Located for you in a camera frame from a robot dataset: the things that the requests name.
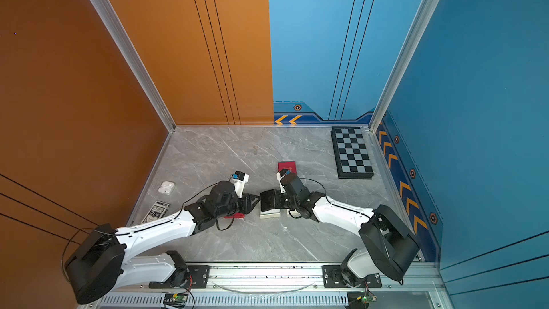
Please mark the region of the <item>cream box base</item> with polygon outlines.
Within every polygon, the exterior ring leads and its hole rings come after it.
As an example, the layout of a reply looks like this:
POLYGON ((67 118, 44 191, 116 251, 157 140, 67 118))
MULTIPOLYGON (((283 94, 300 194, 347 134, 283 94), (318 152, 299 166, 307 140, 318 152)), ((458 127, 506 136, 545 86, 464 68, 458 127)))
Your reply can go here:
POLYGON ((281 210, 280 209, 271 209, 266 211, 260 211, 260 218, 261 219, 269 219, 269 218, 276 218, 281 216, 281 210))

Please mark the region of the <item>red jewelry box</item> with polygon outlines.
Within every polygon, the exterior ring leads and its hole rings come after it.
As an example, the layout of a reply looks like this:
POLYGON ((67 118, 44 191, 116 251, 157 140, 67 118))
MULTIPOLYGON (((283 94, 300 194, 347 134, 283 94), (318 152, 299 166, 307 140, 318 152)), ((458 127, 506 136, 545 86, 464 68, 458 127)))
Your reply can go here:
POLYGON ((224 216, 224 218, 225 219, 244 219, 245 214, 243 214, 243 213, 233 213, 233 214, 229 214, 229 215, 224 216))

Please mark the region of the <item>red jewelry box lid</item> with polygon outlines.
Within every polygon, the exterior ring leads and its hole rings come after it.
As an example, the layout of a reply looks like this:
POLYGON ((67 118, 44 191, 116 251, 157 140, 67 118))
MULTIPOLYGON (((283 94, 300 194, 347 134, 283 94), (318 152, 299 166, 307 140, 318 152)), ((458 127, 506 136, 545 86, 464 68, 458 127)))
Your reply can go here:
POLYGON ((297 165, 295 161, 284 161, 277 164, 278 171, 288 170, 291 173, 297 172, 297 165))

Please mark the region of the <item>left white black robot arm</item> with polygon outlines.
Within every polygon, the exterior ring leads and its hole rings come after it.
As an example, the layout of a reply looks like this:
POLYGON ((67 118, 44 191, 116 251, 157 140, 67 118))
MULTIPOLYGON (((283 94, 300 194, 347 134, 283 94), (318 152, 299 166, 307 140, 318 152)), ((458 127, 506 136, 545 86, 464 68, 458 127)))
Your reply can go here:
POLYGON ((152 257, 143 253, 218 226, 223 217, 251 213, 260 196, 244 193, 243 188, 243 181, 220 181, 208 195, 173 215, 131 227, 104 224, 92 229, 63 266, 77 303, 90 304, 111 290, 138 283, 191 287, 190 269, 177 251, 152 257))

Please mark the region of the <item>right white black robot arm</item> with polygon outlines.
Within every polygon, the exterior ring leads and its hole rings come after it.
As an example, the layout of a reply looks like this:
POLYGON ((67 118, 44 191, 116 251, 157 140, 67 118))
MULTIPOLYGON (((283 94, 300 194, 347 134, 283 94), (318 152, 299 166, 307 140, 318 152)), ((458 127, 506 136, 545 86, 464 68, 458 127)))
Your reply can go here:
POLYGON ((303 201, 279 190, 265 191, 261 197, 262 206, 269 210, 292 210, 300 218, 334 225, 360 237, 364 247, 353 249, 340 264, 343 283, 348 287, 357 287, 375 274, 402 284, 420 252, 417 236, 386 205, 376 209, 353 207, 317 192, 303 201))

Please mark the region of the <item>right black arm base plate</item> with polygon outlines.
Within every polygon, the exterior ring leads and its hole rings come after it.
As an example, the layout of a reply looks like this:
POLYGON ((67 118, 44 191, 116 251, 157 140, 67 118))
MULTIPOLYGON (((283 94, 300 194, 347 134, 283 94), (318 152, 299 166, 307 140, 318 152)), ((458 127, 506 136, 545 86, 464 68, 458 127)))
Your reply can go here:
POLYGON ((349 270, 342 270, 341 265, 323 265, 323 285, 325 288, 381 288, 381 277, 378 273, 365 278, 357 278, 349 270))

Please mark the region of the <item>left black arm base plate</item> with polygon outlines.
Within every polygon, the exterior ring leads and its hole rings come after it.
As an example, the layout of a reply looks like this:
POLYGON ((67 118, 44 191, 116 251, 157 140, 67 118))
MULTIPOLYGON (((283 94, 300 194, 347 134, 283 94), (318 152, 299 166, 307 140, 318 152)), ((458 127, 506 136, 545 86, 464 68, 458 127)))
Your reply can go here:
POLYGON ((164 282, 150 282, 151 289, 204 289, 210 276, 210 266, 194 265, 177 267, 164 282))

